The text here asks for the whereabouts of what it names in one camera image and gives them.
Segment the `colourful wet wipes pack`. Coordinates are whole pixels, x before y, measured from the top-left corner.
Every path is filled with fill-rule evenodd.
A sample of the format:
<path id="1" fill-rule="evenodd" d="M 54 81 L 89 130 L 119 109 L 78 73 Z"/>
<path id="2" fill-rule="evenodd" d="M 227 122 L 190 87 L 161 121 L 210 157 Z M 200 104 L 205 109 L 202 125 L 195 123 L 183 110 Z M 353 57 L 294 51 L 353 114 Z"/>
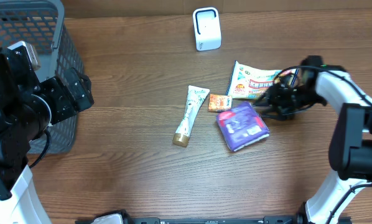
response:
<path id="1" fill-rule="evenodd" d="M 278 79 L 274 81 L 274 78 L 280 72 L 281 70 L 261 70 L 243 65 L 236 60 L 226 95 L 231 96 L 233 99 L 256 100 L 274 82 L 279 81 Z"/>

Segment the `purple sanitary pad pack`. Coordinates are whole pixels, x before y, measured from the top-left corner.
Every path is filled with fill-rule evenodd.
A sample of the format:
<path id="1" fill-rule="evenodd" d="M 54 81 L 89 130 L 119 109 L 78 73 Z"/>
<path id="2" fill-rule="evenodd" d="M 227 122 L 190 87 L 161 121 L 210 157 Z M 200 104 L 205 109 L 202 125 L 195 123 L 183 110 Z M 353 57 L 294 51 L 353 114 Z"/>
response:
<path id="1" fill-rule="evenodd" d="M 270 136 L 269 128 L 251 103 L 247 101 L 219 113 L 216 122 L 226 145 L 232 152 L 239 151 Z"/>

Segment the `small orange snack packet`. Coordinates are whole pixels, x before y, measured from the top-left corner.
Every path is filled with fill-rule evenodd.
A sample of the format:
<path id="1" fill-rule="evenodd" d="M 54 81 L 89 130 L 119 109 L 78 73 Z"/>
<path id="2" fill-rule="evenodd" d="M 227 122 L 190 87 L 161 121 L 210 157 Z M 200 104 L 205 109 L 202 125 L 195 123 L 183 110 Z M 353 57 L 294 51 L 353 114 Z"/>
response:
<path id="1" fill-rule="evenodd" d="M 231 106 L 232 106 L 231 96 L 211 94 L 209 97 L 208 111 L 222 112 L 230 110 Z"/>

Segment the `white cream tube gold cap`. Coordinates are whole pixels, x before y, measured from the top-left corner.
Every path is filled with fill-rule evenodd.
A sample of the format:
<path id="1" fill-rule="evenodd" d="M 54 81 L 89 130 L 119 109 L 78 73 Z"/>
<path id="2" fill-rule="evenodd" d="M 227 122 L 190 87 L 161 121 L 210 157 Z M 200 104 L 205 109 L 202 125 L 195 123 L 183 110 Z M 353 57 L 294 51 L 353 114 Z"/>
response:
<path id="1" fill-rule="evenodd" d="M 173 144 L 182 147 L 188 146 L 195 118 L 209 93 L 210 90 L 207 88 L 188 86 L 184 116 L 173 136 Z"/>

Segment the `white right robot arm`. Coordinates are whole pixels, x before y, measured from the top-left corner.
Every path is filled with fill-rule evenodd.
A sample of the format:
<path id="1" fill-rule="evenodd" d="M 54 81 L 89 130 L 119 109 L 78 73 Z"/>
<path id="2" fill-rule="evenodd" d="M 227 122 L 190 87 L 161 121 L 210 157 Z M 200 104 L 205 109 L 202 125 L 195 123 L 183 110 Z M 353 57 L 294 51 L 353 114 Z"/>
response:
<path id="1" fill-rule="evenodd" d="M 372 188 L 372 97 L 340 65 L 309 55 L 300 65 L 281 70 L 254 102 L 261 117 L 285 121 L 316 104 L 338 115 L 328 149 L 330 173 L 298 212 L 278 223 L 351 223 L 341 214 L 363 190 Z"/>

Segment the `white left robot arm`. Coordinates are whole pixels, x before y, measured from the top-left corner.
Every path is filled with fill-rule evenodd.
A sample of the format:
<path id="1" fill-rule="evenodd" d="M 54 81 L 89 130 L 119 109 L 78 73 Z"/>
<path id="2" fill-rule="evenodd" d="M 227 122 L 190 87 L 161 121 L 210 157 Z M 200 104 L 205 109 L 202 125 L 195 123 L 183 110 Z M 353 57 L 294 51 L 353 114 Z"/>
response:
<path id="1" fill-rule="evenodd" d="M 66 83 L 40 82 L 36 69 L 36 55 L 25 45 L 0 48 L 0 223 L 50 223 L 28 163 L 30 142 L 46 137 L 40 162 L 52 143 L 48 127 L 94 103 L 89 77 L 75 68 L 65 71 Z"/>

